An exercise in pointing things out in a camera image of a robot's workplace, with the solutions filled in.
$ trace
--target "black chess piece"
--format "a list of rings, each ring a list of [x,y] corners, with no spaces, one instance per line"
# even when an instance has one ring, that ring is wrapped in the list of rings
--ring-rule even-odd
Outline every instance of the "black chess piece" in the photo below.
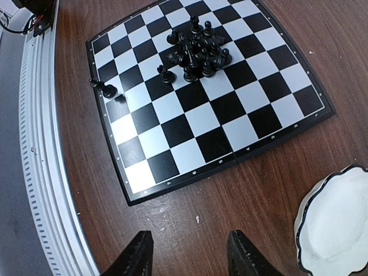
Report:
[[[102,95],[105,98],[113,98],[117,94],[117,88],[115,86],[105,85],[104,82],[101,82],[98,79],[90,79],[90,84],[98,91],[102,91]]]
[[[211,78],[212,76],[215,75],[215,70],[212,68],[211,63],[209,61],[205,62],[203,64],[203,70],[202,70],[202,74],[203,76],[205,76],[206,78]]]
[[[208,61],[211,62],[213,68],[216,71],[222,70],[225,66],[225,59],[222,57],[221,54],[209,57]]]
[[[223,49],[221,55],[224,58],[225,66],[229,65],[232,62],[232,56],[230,55],[229,49]]]
[[[176,80],[175,74],[171,71],[168,71],[164,65],[160,65],[157,68],[157,71],[161,75],[161,81],[165,85],[170,85]]]
[[[211,21],[206,21],[205,22],[205,30],[204,30],[204,34],[206,37],[212,37],[215,34],[214,29],[212,28],[212,23]]]
[[[220,47],[215,41],[211,43],[211,48],[210,48],[209,53],[211,56],[217,56],[220,54]]]
[[[172,32],[166,38],[167,42],[171,45],[175,45],[179,42],[179,33],[177,30],[172,30]]]
[[[203,27],[200,25],[200,19],[198,16],[192,16],[190,17],[191,22],[191,32],[195,35],[201,35],[203,34]]]
[[[194,82],[197,79],[196,75],[193,73],[190,67],[184,68],[184,80],[187,82]]]

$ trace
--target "table surface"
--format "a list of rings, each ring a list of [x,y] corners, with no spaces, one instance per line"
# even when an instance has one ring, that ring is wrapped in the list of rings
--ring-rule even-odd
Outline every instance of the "table surface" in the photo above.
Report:
[[[60,1],[55,69],[64,161],[100,270],[139,230],[151,230],[154,275],[226,275],[227,235],[241,229],[284,275],[305,275],[293,231],[301,200],[326,175],[368,165],[368,2],[265,0],[308,58],[337,115],[241,165],[128,207],[88,84],[85,41],[153,2]]]

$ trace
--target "chess piece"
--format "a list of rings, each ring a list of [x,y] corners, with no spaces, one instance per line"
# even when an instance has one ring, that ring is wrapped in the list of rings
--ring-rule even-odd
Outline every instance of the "chess piece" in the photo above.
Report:
[[[220,47],[215,41],[211,43],[211,48],[210,48],[209,54],[211,56],[217,56],[217,55],[220,54]]]
[[[225,59],[223,58],[221,53],[216,56],[209,57],[208,60],[211,62],[213,68],[216,71],[223,69],[225,66]]]
[[[200,25],[200,19],[198,16],[192,16],[190,17],[191,22],[191,32],[195,35],[201,35],[203,34],[203,27]]]
[[[201,52],[196,54],[196,58],[201,63],[205,63],[208,60],[208,50],[206,48],[202,48]]]
[[[167,59],[172,65],[179,65],[180,67],[185,67],[189,64],[188,57],[178,51],[168,54]]]
[[[184,68],[184,80],[187,82],[194,82],[197,79],[197,77],[193,74],[193,71],[190,67]]]
[[[215,73],[216,72],[215,70],[212,69],[211,63],[209,61],[203,64],[203,70],[202,70],[203,76],[205,76],[206,78],[211,78],[212,76],[215,75]]]
[[[170,85],[172,84],[175,79],[176,76],[173,72],[168,71],[167,68],[164,65],[160,65],[157,68],[158,73],[161,75],[161,81],[165,84],[165,85]]]
[[[207,42],[208,42],[208,45],[211,45],[213,42],[215,42],[218,46],[222,46],[225,44],[226,39],[225,37],[222,37],[222,36],[212,36],[212,37],[207,37]]]
[[[214,36],[214,29],[212,28],[211,21],[206,21],[205,22],[204,34],[205,34],[206,37],[212,37],[212,36]]]
[[[102,91],[102,95],[105,98],[113,98],[117,94],[117,88],[113,85],[105,85],[104,82],[98,81],[98,79],[90,79],[90,84],[98,91]]]
[[[175,45],[179,42],[179,33],[177,30],[172,30],[171,34],[169,34],[166,38],[167,42],[171,45]]]
[[[229,65],[232,62],[232,56],[230,55],[229,49],[223,49],[221,55],[224,58],[225,66]]]

